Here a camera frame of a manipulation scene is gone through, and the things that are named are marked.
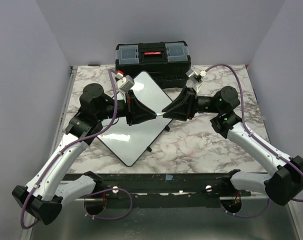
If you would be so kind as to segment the white whiteboard marker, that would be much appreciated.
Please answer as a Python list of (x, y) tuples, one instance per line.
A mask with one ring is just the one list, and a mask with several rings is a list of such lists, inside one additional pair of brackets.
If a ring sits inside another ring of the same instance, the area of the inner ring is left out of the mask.
[(156, 113), (155, 116), (156, 117), (162, 117), (165, 113), (164, 112), (160, 112), (160, 113)]

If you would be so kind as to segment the white whiteboard black frame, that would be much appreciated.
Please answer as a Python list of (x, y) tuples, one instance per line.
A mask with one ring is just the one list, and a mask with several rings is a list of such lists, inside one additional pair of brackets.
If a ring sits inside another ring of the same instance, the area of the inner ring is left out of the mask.
[[(157, 114), (167, 107), (172, 99), (145, 71), (134, 78), (133, 93), (145, 106)], [(98, 139), (127, 167), (131, 167), (162, 133), (172, 120), (158, 116), (137, 125), (129, 126), (121, 117)]]

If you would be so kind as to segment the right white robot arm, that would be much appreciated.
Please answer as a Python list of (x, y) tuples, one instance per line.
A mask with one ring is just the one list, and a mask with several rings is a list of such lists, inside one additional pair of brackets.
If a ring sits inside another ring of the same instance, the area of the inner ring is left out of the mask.
[(185, 122), (196, 113), (216, 113), (210, 121), (214, 131), (245, 150), (266, 171), (232, 170), (221, 184), (222, 192), (227, 196), (239, 190), (257, 192), (285, 206), (303, 190), (303, 158), (291, 157), (255, 135), (234, 111), (240, 103), (237, 90), (231, 86), (223, 87), (214, 96), (198, 96), (193, 88), (185, 86), (162, 110), (162, 116)]

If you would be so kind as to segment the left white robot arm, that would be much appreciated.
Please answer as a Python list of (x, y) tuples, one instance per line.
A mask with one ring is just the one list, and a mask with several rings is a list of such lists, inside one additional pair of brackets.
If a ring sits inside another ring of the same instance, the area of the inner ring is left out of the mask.
[(26, 184), (17, 185), (12, 196), (21, 207), (20, 225), (23, 229), (25, 213), (44, 225), (52, 223), (62, 208), (84, 196), (98, 197), (103, 188), (102, 178), (88, 171), (64, 186), (61, 181), (74, 161), (94, 138), (106, 132), (116, 118), (126, 118), (129, 126), (156, 119), (157, 114), (135, 96), (132, 90), (123, 100), (109, 97), (98, 83), (84, 87), (79, 98), (80, 108), (69, 121), (58, 147), (41, 170)]

